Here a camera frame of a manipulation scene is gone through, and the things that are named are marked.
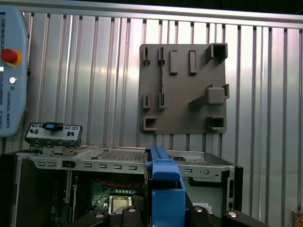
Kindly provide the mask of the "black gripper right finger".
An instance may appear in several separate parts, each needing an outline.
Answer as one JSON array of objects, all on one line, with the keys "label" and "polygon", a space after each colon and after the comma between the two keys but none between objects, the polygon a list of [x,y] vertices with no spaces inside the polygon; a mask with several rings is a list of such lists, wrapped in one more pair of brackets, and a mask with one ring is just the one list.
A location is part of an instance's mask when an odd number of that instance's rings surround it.
[{"label": "black gripper right finger", "polygon": [[241,211],[228,210],[219,218],[204,207],[194,206],[187,210],[187,227],[269,227]]}]

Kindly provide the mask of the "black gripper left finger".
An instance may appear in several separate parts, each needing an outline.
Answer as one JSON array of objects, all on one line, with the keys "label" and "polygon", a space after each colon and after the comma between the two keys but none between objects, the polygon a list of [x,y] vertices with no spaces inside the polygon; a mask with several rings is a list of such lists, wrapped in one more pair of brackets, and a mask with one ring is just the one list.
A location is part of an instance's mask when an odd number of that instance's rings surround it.
[{"label": "black gripper left finger", "polygon": [[71,223],[71,227],[144,227],[139,207],[124,206],[110,215],[106,210],[92,211]]}]

